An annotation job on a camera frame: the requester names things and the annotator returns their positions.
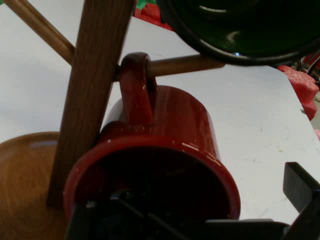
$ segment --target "black plastic part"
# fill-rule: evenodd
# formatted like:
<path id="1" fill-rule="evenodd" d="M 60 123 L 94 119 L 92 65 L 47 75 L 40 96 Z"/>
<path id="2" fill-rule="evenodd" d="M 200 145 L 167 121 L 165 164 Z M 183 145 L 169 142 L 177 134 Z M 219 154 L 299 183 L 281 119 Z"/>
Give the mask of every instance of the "black plastic part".
<path id="1" fill-rule="evenodd" d="M 320 193 L 320 184 L 297 162 L 284 167 L 283 192 L 295 209 L 301 211 Z"/>
<path id="2" fill-rule="evenodd" d="M 299 217 L 289 226 L 265 219 L 204 222 L 154 213 L 143 193 L 123 191 L 108 203 L 76 204 L 66 240 L 319 240 L 320 185 L 298 163 L 285 165 L 283 190 Z"/>
<path id="3" fill-rule="evenodd" d="M 64 239 L 89 240 L 92 237 L 92 229 L 97 216 L 96 207 L 87 207 L 86 204 L 76 204 L 72 211 L 68 228 Z"/>
<path id="4" fill-rule="evenodd" d="M 298 216 L 281 240 L 320 239 L 320 194 Z"/>

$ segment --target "green mug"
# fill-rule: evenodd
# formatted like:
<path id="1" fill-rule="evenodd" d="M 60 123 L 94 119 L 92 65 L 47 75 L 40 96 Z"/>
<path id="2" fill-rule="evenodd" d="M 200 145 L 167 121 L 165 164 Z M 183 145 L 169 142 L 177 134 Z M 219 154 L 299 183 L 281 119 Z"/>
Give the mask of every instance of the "green mug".
<path id="1" fill-rule="evenodd" d="M 187 44 L 226 63 L 278 64 L 320 48 L 320 0 L 157 3 L 163 19 Z"/>

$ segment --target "wooden dowel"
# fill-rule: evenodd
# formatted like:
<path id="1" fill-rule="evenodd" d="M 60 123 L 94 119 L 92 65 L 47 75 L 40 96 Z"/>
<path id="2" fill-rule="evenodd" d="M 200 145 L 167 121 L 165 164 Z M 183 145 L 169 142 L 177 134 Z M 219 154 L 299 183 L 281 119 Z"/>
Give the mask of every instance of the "wooden dowel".
<path id="1" fill-rule="evenodd" d="M 190 73 L 208 69 L 217 69 L 225 64 L 204 55 L 192 55 L 162 60 L 149 61 L 146 64 L 146 75 L 148 78 Z"/>
<path id="2" fill-rule="evenodd" d="M 27 0 L 3 0 L 32 30 L 70 65 L 75 47 Z"/>
<path id="3" fill-rule="evenodd" d="M 30 28 L 69 64 L 72 64 L 75 47 L 27 0 L 3 0 Z M 163 60 L 149 61 L 146 75 L 149 78 L 182 74 L 201 70 L 216 69 L 224 64 L 214 59 L 192 55 Z"/>
<path id="4" fill-rule="evenodd" d="M 62 207 L 74 163 L 96 143 L 134 7 L 133 0 L 85 0 L 47 203 Z"/>

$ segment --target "mug rim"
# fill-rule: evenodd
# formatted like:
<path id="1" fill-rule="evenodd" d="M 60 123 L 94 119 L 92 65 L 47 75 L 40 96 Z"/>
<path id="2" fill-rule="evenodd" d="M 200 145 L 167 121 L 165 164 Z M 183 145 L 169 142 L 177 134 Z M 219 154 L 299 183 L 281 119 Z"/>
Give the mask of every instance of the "mug rim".
<path id="1" fill-rule="evenodd" d="M 216 175 L 220 183 L 223 185 L 229 201 L 229 218 L 236 220 L 239 219 L 241 209 L 239 190 L 232 175 L 219 159 L 214 159 L 212 155 L 199 151 L 199 149 L 173 138 L 168 139 L 167 137 L 163 136 L 135 135 L 121 136 L 113 138 L 110 141 L 106 140 L 102 143 L 99 143 L 90 151 L 85 153 L 74 164 L 67 177 L 63 191 L 63 207 L 68 220 L 72 216 L 78 183 L 84 176 L 87 169 L 111 153 L 135 147 L 168 148 L 183 152 L 199 160 L 204 166 L 206 166 Z"/>

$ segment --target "mug handle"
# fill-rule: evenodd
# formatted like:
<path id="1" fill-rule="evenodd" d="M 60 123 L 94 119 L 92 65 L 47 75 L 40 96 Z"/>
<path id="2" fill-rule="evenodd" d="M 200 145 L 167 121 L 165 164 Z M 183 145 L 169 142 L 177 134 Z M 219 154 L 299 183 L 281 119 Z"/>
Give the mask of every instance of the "mug handle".
<path id="1" fill-rule="evenodd" d="M 123 110 L 130 125 L 151 125 L 154 122 L 152 99 L 156 97 L 155 78 L 146 78 L 146 63 L 150 60 L 143 52 L 130 53 L 121 62 L 118 73 Z"/>

